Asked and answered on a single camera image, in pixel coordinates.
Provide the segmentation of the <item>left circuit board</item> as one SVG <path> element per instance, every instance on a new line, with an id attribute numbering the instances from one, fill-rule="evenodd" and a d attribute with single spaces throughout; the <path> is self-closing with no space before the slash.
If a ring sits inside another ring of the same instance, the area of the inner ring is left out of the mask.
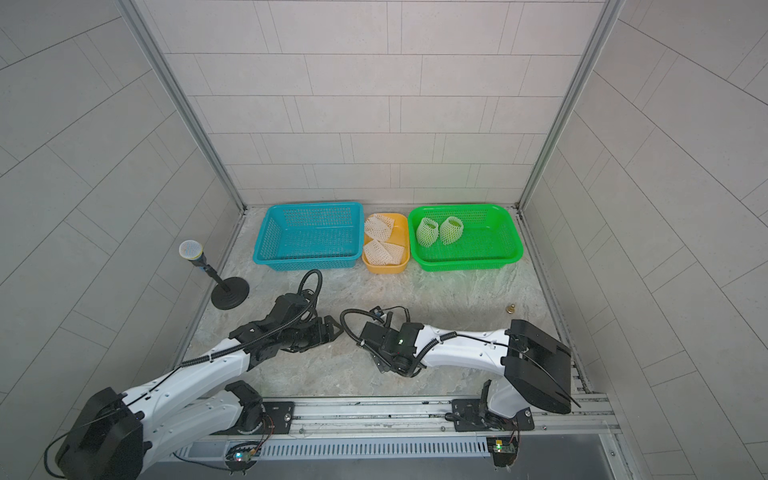
<path id="1" fill-rule="evenodd" d="M 257 442 L 244 442 L 230 447 L 224 456 L 227 469 L 231 474 L 245 475 L 257 463 L 259 450 Z"/>

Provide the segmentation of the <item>circuit board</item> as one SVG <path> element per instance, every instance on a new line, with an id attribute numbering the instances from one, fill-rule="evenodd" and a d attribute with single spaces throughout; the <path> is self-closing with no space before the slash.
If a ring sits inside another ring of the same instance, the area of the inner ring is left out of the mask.
<path id="1" fill-rule="evenodd" d="M 496 468 L 511 467 L 516 462 L 519 453 L 519 439 L 516 436 L 487 437 L 486 444 Z"/>
<path id="2" fill-rule="evenodd" d="M 259 450 L 257 442 L 244 442 L 230 447 L 224 456 L 227 469 L 231 474 L 245 475 L 257 463 Z"/>

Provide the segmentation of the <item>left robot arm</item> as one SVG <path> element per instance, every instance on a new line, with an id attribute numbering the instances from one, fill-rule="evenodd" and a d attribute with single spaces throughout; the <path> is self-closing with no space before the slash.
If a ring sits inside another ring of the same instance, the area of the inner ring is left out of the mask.
<path id="1" fill-rule="evenodd" d="M 56 479 L 136 479 L 157 461 L 210 434 L 258 429 L 262 398 L 241 375 L 278 352 L 303 353 L 341 333 L 317 313 L 322 273 L 313 269 L 296 292 L 279 296 L 270 313 L 233 330 L 205 354 L 122 392 L 107 387 L 85 403 L 73 427 L 45 452 Z"/>

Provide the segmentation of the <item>green plastic basket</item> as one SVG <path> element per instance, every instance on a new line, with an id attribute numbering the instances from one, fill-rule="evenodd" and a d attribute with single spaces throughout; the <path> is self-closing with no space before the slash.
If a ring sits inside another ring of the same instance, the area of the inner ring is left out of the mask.
<path id="1" fill-rule="evenodd" d="M 456 217 L 464 225 L 461 237 L 449 244 L 440 239 L 430 246 L 417 241 L 424 219 L 439 224 Z M 421 206 L 408 215 L 413 260 L 427 272 L 499 269 L 519 261 L 522 240 L 510 213 L 494 204 L 444 204 Z"/>

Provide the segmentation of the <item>right circuit board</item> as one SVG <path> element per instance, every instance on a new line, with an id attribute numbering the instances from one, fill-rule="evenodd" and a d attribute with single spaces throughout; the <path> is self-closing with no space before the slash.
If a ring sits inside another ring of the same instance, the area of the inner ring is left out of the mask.
<path id="1" fill-rule="evenodd" d="M 487 437 L 486 444 L 496 468 L 511 467 L 516 462 L 519 453 L 519 439 L 516 436 Z"/>

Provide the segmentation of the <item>white foam nets pile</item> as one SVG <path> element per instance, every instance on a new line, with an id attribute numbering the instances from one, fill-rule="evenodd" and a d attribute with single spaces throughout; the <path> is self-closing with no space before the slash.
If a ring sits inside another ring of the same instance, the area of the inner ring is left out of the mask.
<path id="1" fill-rule="evenodd" d="M 402 263 L 405 248 L 390 242 L 395 220 L 373 214 L 365 220 L 364 233 L 370 241 L 364 245 L 364 255 L 373 266 L 394 266 Z"/>

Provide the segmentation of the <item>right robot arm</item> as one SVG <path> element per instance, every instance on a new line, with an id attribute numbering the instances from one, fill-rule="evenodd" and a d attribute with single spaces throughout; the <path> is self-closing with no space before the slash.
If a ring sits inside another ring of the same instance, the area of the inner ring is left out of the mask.
<path id="1" fill-rule="evenodd" d="M 350 308 L 339 322 L 382 372 L 414 378 L 427 368 L 450 366 L 495 374 L 483 387 L 479 407 L 480 420 L 491 428 L 531 407 L 565 415 L 579 405 L 571 394 L 570 348 L 526 320 L 474 332 L 414 322 L 409 313 L 396 329 L 392 316 L 391 308 Z"/>

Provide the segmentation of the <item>yellow plastic tub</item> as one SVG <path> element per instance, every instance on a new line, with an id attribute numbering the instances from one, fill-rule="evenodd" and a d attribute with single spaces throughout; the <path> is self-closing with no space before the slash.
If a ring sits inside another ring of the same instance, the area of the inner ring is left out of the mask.
<path id="1" fill-rule="evenodd" d="M 385 215 L 395 220 L 394 232 L 392 234 L 392 237 L 390 238 L 390 242 L 403 246 L 405 248 L 405 252 L 402 259 L 402 263 L 399 265 L 373 266 L 369 264 L 368 261 L 366 260 L 366 257 L 364 255 L 364 246 L 363 246 L 363 255 L 362 255 L 363 262 L 365 263 L 366 267 L 371 273 L 375 273 L 375 274 L 401 273 L 405 270 L 407 263 L 410 260 L 410 240 L 409 240 L 407 219 L 404 215 L 397 214 L 397 213 L 374 213 L 374 214 Z M 367 237 L 364 233 L 364 245 L 367 244 L 369 241 L 370 241 L 370 238 Z"/>

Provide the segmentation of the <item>teal plastic basket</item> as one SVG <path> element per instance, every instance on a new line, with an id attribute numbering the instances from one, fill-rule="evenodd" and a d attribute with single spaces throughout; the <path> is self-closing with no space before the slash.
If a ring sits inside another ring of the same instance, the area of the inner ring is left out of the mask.
<path id="1" fill-rule="evenodd" d="M 270 207 L 253 261 L 275 271 L 352 268 L 363 253 L 363 206 L 358 202 Z"/>

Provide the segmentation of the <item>microphone on black stand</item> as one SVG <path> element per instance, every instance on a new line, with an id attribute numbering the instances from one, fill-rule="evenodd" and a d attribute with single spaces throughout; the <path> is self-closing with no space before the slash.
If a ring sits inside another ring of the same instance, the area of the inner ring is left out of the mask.
<path id="1" fill-rule="evenodd" d="M 248 297 L 250 286 L 241 277 L 222 279 L 208 263 L 203 245 L 196 240 L 184 240 L 178 247 L 179 255 L 193 266 L 202 269 L 214 282 L 210 295 L 212 305 L 218 310 L 231 310 L 241 305 Z"/>

